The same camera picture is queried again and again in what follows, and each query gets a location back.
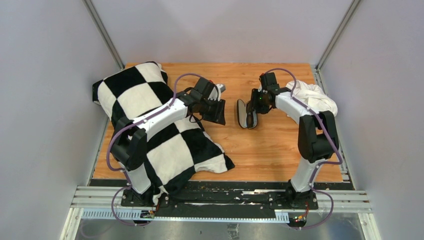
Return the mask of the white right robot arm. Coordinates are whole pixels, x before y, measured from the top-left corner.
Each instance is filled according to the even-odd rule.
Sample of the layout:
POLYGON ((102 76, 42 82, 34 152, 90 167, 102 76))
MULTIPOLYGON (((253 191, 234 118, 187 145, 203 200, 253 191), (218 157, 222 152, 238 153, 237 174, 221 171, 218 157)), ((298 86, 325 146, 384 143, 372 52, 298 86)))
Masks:
POLYGON ((286 204, 298 209, 306 201, 305 194, 313 189, 316 175, 324 164, 339 150, 335 116, 329 110, 319 111, 302 102, 294 88, 280 87, 273 70, 259 77, 260 88, 251 91, 246 104, 245 124, 248 129, 257 125, 257 115, 272 109, 286 113, 298 124, 297 147, 301 159, 295 175, 290 179, 286 204))

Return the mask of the black glasses case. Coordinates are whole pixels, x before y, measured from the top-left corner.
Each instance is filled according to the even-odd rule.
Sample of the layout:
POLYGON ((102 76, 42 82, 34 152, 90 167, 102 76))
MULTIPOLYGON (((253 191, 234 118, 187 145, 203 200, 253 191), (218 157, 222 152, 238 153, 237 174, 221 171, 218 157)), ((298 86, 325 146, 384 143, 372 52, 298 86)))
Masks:
POLYGON ((242 99, 236 101, 237 121, 242 129, 254 129, 258 125, 257 113, 250 101, 244 102, 242 99))

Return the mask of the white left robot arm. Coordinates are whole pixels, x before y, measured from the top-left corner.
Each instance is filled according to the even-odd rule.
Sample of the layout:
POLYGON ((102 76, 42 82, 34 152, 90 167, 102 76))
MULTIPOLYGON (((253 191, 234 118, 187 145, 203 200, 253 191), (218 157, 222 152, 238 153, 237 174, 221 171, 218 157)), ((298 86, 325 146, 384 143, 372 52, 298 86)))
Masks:
POLYGON ((106 162, 110 163, 111 156, 118 161, 120 167, 111 170, 124 173, 126 188, 135 192, 133 198, 140 206, 149 206, 153 201, 153 193, 149 190, 151 181, 145 168, 147 142, 170 124, 194 113, 200 114, 205 121, 225 125, 226 101, 222 99, 225 90, 223 83, 200 76, 194 87, 175 91, 163 106, 140 117, 123 117, 118 121, 107 148, 106 162))

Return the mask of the tortoiseshell brown sunglasses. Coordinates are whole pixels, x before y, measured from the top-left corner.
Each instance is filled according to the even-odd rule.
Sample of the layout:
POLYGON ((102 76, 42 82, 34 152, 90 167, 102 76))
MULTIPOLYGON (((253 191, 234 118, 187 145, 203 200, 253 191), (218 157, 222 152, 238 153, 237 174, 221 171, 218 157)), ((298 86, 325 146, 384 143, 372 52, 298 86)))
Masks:
POLYGON ((257 113, 254 108, 254 104, 251 101, 249 101, 246 104, 246 121, 245 122, 246 122, 247 129, 254 129, 258 124, 257 113))

